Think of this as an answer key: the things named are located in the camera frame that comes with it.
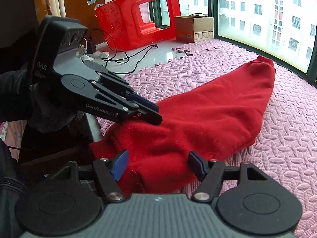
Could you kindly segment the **black sleeved forearm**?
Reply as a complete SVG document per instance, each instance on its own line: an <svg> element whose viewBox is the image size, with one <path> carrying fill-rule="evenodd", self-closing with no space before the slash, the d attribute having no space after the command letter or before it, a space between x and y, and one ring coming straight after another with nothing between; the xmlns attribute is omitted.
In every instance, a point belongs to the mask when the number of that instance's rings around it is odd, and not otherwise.
<svg viewBox="0 0 317 238"><path fill-rule="evenodd" d="M20 149L12 156L23 163L73 145L69 123L83 113L59 80L31 85L25 70L1 75L1 121L26 121Z"/></svg>

